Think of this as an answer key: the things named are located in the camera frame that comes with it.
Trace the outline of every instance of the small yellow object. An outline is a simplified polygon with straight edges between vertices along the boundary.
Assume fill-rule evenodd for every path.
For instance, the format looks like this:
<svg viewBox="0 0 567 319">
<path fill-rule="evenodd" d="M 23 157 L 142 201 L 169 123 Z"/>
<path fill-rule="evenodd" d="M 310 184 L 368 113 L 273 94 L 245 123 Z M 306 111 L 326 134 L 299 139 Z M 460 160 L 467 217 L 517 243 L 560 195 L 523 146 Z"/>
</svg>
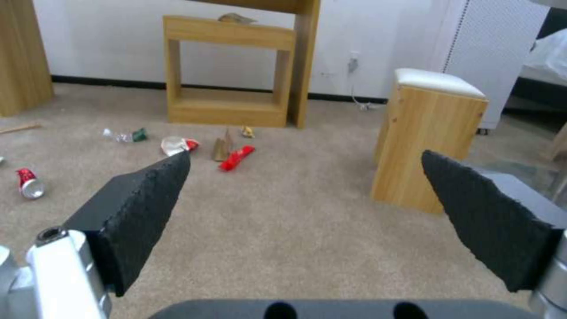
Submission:
<svg viewBox="0 0 567 319">
<path fill-rule="evenodd" d="M 243 126 L 242 130 L 240 131 L 242 136 L 244 137 L 248 137 L 248 138 L 254 138 L 254 130 L 249 127 L 249 126 Z"/>
</svg>

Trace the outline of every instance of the red wrapper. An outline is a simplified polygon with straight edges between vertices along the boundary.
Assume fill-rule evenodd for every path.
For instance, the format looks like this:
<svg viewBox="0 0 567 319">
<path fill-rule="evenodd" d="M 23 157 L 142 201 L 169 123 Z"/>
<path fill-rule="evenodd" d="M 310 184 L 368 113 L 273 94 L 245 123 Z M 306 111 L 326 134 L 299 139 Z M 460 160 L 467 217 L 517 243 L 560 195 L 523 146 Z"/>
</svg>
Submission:
<svg viewBox="0 0 567 319">
<path fill-rule="evenodd" d="M 16 171 L 20 176 L 20 193 L 27 199 L 37 199 L 43 196 L 43 183 L 36 178 L 35 174 L 29 169 Z"/>
<path fill-rule="evenodd" d="M 218 166 L 218 168 L 223 171 L 231 171 L 235 169 L 246 156 L 250 155 L 250 153 L 254 152 L 255 150 L 256 149 L 254 148 L 254 146 L 246 145 L 245 147 L 232 152 L 229 155 L 229 158 L 226 161 L 222 162 Z"/>
</svg>

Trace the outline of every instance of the wooden stool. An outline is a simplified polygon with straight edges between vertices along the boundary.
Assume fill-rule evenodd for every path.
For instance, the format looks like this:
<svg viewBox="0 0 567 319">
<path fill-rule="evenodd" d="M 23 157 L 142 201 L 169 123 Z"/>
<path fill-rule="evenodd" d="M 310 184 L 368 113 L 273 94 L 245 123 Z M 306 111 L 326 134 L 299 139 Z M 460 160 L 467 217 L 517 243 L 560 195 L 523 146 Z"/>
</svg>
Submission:
<svg viewBox="0 0 567 319">
<path fill-rule="evenodd" d="M 31 0 L 0 1 L 0 116 L 53 97 L 51 75 Z"/>
<path fill-rule="evenodd" d="M 375 159 L 371 196 L 406 208 L 441 213 L 443 207 L 421 166 L 430 149 L 464 159 L 488 101 L 477 88 L 448 74 L 396 70 L 396 84 Z"/>
</svg>

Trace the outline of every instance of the black foam pad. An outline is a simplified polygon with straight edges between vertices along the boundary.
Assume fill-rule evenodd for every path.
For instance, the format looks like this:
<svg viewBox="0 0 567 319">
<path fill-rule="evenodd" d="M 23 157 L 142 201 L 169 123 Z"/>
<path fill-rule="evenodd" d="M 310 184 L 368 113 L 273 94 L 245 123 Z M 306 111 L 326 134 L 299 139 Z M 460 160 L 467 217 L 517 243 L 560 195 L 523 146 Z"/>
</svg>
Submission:
<svg viewBox="0 0 567 319">
<path fill-rule="evenodd" d="M 188 152 L 182 152 L 116 176 L 65 222 L 65 228 L 86 234 L 101 278 L 116 296 L 124 295 L 138 278 L 190 166 Z"/>
<path fill-rule="evenodd" d="M 431 151 L 421 161 L 463 244 L 509 291 L 534 289 L 564 230 L 538 218 L 545 212 L 530 211 L 470 167 Z M 531 205 L 534 210 L 551 205 L 540 195 L 531 196 L 542 203 Z"/>
</svg>

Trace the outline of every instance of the red can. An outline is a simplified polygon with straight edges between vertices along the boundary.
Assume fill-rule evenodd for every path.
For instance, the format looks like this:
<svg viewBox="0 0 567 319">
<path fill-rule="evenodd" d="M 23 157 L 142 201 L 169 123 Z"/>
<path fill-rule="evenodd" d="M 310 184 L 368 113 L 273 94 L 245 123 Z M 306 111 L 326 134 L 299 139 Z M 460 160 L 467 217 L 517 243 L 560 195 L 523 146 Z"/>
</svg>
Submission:
<svg viewBox="0 0 567 319">
<path fill-rule="evenodd" d="M 45 187 L 32 171 L 19 169 L 16 172 L 20 176 L 20 193 L 22 196 L 27 199 L 38 199 L 43 196 Z"/>
</svg>

